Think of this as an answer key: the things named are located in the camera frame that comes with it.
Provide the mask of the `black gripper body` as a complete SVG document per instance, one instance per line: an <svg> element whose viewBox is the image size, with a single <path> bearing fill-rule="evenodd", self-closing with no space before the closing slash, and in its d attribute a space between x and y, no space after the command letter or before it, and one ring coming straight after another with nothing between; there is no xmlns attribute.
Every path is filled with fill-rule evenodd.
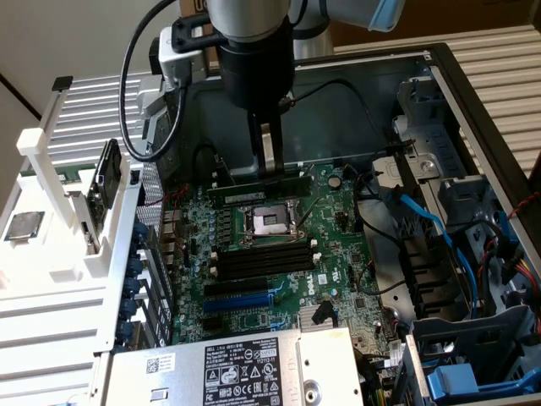
<svg viewBox="0 0 541 406"><path fill-rule="evenodd" d="M249 126L269 123L292 87L292 41L224 43L218 47L218 60L227 96L246 112Z"/></svg>

